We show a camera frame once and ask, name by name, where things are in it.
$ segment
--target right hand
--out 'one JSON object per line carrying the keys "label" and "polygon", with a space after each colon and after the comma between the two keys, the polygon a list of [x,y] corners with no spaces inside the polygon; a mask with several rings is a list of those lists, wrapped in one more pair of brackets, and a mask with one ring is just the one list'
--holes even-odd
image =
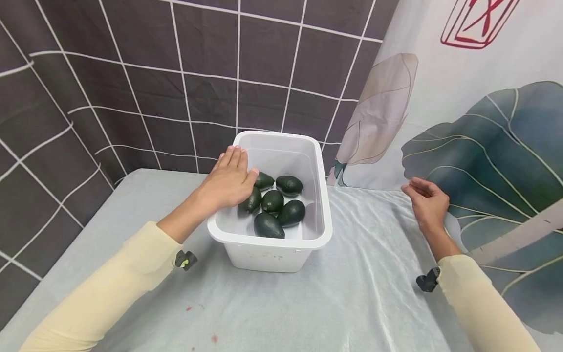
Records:
{"label": "right hand", "polygon": [[450,198],[436,184],[414,177],[401,190],[413,202],[414,215],[424,235],[444,230]]}

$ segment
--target beige sleeve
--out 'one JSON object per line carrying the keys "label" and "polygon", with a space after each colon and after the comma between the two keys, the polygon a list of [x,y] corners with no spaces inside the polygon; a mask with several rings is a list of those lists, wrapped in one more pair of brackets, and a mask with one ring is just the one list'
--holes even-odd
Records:
{"label": "beige sleeve", "polygon": [[20,351],[90,351],[139,297],[165,279],[181,249],[147,222],[49,313]]}
{"label": "beige sleeve", "polygon": [[455,255],[442,258],[438,266],[440,287],[475,351],[539,351],[530,333],[475,260]]}

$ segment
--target fabric backdrop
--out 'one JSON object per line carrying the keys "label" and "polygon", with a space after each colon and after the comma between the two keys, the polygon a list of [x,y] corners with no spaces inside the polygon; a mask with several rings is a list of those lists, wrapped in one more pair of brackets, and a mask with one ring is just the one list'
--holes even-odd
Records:
{"label": "fabric backdrop", "polygon": [[542,350],[563,345],[563,3],[399,3],[329,177],[450,196],[446,227]]}
{"label": "fabric backdrop", "polygon": [[0,328],[135,169],[207,173],[244,130],[337,145],[396,4],[0,2]]}

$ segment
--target gray tablecloth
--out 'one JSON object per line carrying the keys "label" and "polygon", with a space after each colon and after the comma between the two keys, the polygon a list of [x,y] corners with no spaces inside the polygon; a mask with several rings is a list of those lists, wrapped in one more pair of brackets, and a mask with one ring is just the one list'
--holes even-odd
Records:
{"label": "gray tablecloth", "polygon": [[[17,350],[73,288],[204,176],[127,176],[0,333],[0,351]],[[95,350],[471,351],[440,290],[422,293],[414,283],[435,262],[408,199],[333,187],[329,197],[333,237],[301,271],[237,269],[203,224],[185,243],[199,262],[136,302]]]}

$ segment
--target plastic bin rim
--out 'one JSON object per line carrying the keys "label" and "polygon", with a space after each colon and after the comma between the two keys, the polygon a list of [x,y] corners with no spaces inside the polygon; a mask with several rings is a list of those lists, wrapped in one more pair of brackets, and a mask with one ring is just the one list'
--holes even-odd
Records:
{"label": "plastic bin rim", "polygon": [[[233,141],[233,145],[237,145],[240,139],[247,135],[263,135],[263,136],[285,136],[291,138],[299,138],[308,140],[313,143],[315,148],[315,155],[317,160],[322,161],[322,154],[320,151],[319,143],[309,137],[309,136],[302,136],[302,135],[293,135],[290,133],[279,133],[279,132],[263,132],[263,131],[244,131],[239,133],[235,140]],[[278,248],[294,248],[294,249],[320,249],[324,247],[328,241],[330,241],[332,237],[332,221],[330,216],[330,206],[328,204],[328,190],[327,190],[327,183],[321,182],[324,180],[324,168],[321,163],[316,164],[317,173],[319,175],[319,189],[320,189],[320,199],[321,199],[321,206],[323,208],[323,224],[324,224],[324,231],[323,233],[318,236],[316,239],[279,239],[279,238],[266,238],[266,237],[256,237],[256,236],[248,236],[248,235],[239,235],[234,233],[228,233],[221,230],[217,226],[217,214],[213,214],[207,220],[207,229],[216,241],[221,243],[230,243],[230,244],[245,244],[245,245],[254,245],[254,246],[265,246],[265,247],[278,247]]]}

